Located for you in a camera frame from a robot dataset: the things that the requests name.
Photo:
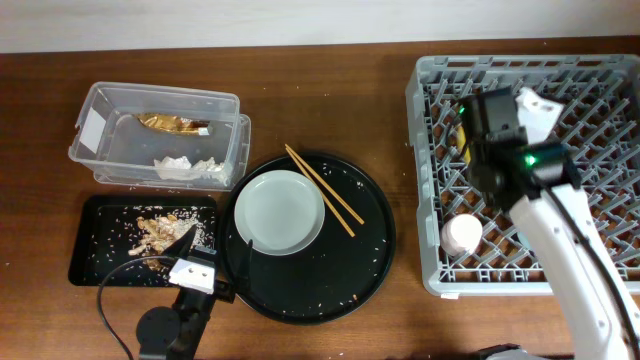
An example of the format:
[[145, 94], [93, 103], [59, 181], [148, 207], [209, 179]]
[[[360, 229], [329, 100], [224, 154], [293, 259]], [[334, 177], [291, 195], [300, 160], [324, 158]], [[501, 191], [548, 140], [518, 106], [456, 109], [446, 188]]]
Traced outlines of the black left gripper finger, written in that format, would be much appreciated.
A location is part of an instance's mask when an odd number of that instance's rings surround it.
[[250, 240], [243, 259], [238, 268], [238, 292], [248, 294], [251, 290], [251, 261], [253, 255], [253, 241]]
[[196, 233], [197, 226], [193, 225], [182, 237], [180, 237], [169, 247], [167, 247], [162, 252], [162, 255], [176, 258], [185, 258], [191, 249]]

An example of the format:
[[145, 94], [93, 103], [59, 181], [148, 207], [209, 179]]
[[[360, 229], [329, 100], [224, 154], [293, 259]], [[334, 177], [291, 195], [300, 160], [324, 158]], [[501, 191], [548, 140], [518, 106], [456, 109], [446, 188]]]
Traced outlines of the food scraps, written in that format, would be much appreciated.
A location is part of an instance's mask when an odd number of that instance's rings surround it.
[[165, 266], [152, 255], [162, 252], [197, 226], [193, 246], [213, 244], [215, 211], [204, 206], [102, 206], [97, 211], [90, 239], [90, 271], [106, 274], [134, 258], [145, 260], [133, 268], [159, 274]]

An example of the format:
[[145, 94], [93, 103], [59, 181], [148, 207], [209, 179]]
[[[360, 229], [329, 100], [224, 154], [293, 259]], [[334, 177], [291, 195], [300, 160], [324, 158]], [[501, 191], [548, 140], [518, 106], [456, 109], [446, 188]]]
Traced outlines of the grey plate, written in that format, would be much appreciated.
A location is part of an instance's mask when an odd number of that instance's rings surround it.
[[289, 170], [271, 170], [250, 180], [234, 206], [241, 238], [270, 256], [287, 256], [308, 247], [319, 235], [325, 203], [311, 180]]

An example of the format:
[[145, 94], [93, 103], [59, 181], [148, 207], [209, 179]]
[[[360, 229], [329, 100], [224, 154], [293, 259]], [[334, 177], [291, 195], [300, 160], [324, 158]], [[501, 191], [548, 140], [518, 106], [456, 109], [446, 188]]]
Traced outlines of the white tissue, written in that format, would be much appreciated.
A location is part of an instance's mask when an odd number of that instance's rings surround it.
[[162, 160], [154, 160], [154, 168], [163, 180], [195, 180], [200, 178], [225, 177], [224, 162], [217, 163], [213, 157], [200, 160], [194, 165], [186, 156], [172, 158], [166, 156]]

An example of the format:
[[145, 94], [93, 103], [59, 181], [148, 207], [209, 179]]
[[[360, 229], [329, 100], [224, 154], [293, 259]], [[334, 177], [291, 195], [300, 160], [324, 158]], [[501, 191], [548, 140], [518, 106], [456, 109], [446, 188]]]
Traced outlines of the gold snack wrapper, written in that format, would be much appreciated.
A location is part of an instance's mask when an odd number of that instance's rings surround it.
[[136, 119], [145, 127], [173, 135], [209, 136], [213, 133], [208, 121], [159, 113], [137, 114]]

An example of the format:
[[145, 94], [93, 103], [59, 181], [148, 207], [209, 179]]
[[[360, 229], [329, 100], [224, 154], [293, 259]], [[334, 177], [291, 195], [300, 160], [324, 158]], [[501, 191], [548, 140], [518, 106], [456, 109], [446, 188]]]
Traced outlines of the wooden chopstick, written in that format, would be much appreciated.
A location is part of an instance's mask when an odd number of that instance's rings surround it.
[[357, 212], [291, 146], [286, 143], [284, 146], [286, 150], [292, 154], [292, 157], [302, 164], [304, 169], [313, 175], [361, 225], [364, 225], [364, 220]]
[[324, 204], [328, 207], [328, 209], [330, 210], [330, 212], [334, 215], [334, 217], [336, 218], [336, 220], [339, 222], [339, 224], [344, 228], [344, 230], [347, 232], [347, 234], [351, 237], [354, 238], [356, 236], [355, 232], [353, 231], [353, 229], [351, 228], [351, 226], [346, 222], [346, 220], [344, 219], [344, 217], [339, 213], [339, 211], [336, 209], [336, 207], [333, 205], [333, 203], [329, 200], [329, 198], [326, 196], [326, 194], [324, 193], [324, 190], [327, 190], [322, 184], [319, 183], [318, 180], [316, 180], [316, 178], [311, 175], [306, 169], [304, 169], [304, 167], [302, 166], [302, 164], [295, 158], [292, 157], [292, 154], [290, 152], [288, 152], [286, 150], [287, 154], [291, 157], [291, 159], [294, 161], [294, 164], [298, 167], [298, 169], [301, 171], [301, 173], [308, 179], [311, 181], [311, 183], [316, 187], [316, 189], [320, 192], [321, 195], [321, 199], [323, 200]]

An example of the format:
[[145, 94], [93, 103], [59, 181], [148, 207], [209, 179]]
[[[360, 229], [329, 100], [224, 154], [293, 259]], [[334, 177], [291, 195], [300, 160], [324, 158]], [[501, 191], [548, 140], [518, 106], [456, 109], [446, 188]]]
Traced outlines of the yellow bowl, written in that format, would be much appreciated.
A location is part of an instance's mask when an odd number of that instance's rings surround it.
[[456, 127], [456, 149], [457, 155], [454, 157], [455, 162], [463, 162], [468, 165], [471, 162], [471, 155], [469, 151], [469, 141], [465, 135], [465, 131], [462, 125]]

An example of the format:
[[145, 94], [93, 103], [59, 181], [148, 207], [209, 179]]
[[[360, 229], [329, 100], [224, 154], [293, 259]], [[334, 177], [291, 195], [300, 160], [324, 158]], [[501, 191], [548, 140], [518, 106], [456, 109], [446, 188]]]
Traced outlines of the light blue cup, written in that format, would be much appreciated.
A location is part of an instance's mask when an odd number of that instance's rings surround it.
[[516, 233], [516, 237], [517, 237], [517, 240], [522, 244], [523, 247], [525, 247], [528, 250], [532, 250], [532, 247], [531, 247], [528, 239], [526, 238], [526, 236], [523, 233], [517, 232]]

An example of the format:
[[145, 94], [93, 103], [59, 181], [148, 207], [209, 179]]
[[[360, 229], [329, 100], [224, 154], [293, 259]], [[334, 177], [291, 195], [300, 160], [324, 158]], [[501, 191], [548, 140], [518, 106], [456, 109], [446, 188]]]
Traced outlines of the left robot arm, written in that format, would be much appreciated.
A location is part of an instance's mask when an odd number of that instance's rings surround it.
[[196, 228], [162, 252], [170, 266], [169, 283], [179, 288], [174, 304], [147, 311], [136, 327], [140, 359], [193, 359], [216, 302], [233, 303], [250, 290], [253, 244], [240, 263], [237, 282], [216, 278], [217, 252], [194, 246]]

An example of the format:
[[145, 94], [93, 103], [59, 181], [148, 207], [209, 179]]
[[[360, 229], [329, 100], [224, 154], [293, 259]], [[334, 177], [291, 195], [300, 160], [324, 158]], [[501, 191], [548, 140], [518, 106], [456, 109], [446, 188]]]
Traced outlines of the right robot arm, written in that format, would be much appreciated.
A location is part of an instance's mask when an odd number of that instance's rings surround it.
[[567, 320], [577, 359], [636, 359], [639, 308], [595, 226], [562, 104], [523, 87], [459, 99], [469, 183], [524, 236]]

